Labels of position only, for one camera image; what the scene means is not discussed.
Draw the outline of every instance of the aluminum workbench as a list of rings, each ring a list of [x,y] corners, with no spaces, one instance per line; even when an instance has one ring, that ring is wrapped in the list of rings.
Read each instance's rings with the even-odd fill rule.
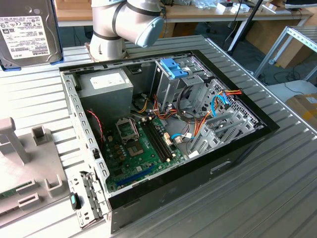
[[[132,56],[197,49],[281,127],[241,165],[113,234],[117,238],[316,237],[317,132],[266,90],[215,43],[202,36],[165,38]],[[53,132],[67,176],[85,170],[66,108],[58,67],[90,62],[84,47],[64,49],[66,63],[0,71],[0,117],[18,135],[44,124]],[[81,231],[68,198],[0,230],[0,237],[103,237],[100,221]]]

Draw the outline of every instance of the motherboard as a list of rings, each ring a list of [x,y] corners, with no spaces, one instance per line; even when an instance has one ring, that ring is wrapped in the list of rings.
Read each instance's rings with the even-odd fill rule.
[[[110,172],[106,184],[111,192],[185,160],[179,149],[167,140],[168,133],[160,119],[139,122],[134,122],[132,119],[124,120],[127,122],[126,125],[121,123],[121,127],[114,125],[110,127],[114,129],[107,130],[106,143],[102,149]],[[136,132],[137,138],[125,140],[127,136]]]

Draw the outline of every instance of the wooden table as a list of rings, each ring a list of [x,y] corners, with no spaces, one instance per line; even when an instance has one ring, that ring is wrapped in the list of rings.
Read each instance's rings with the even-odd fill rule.
[[[219,12],[217,8],[209,10],[202,10],[195,6],[166,6],[167,22],[179,23],[179,22],[212,22],[212,21],[233,21],[236,14],[232,12]],[[59,26],[87,26],[93,24],[93,16],[91,9],[57,9],[56,10],[58,25]],[[232,46],[241,34],[241,31],[246,24],[251,11],[247,13],[240,13],[237,17],[237,21],[242,21],[232,43],[228,50],[232,49]],[[274,14],[266,9],[259,9],[254,16],[254,21],[261,20],[291,20],[300,19],[298,26],[303,26],[306,21],[313,15],[310,11],[303,9],[301,13],[294,12],[292,14]]]

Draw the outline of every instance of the hard drive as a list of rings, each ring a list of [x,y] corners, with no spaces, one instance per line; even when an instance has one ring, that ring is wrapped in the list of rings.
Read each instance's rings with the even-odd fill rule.
[[[63,59],[53,0],[2,1],[0,31],[3,70]]]

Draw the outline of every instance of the blue pcie slot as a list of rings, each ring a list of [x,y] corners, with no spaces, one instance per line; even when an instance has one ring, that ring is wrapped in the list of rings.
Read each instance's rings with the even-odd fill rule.
[[[145,176],[145,175],[148,175],[148,174],[151,172],[152,169],[153,169],[153,166],[151,166],[151,167],[149,167],[148,169],[143,170],[143,171],[141,171],[141,172],[139,172],[139,173],[137,173],[137,174],[135,174],[135,175],[132,175],[132,176],[130,176],[130,177],[127,177],[127,178],[125,178],[125,179],[123,179],[123,180],[117,182],[116,185],[117,185],[117,186],[121,186],[121,185],[124,185],[124,184],[126,184],[126,183],[132,182],[132,181],[134,181],[134,180],[136,180],[136,179],[138,179],[138,178],[140,178],[140,177],[143,177],[143,176]]]

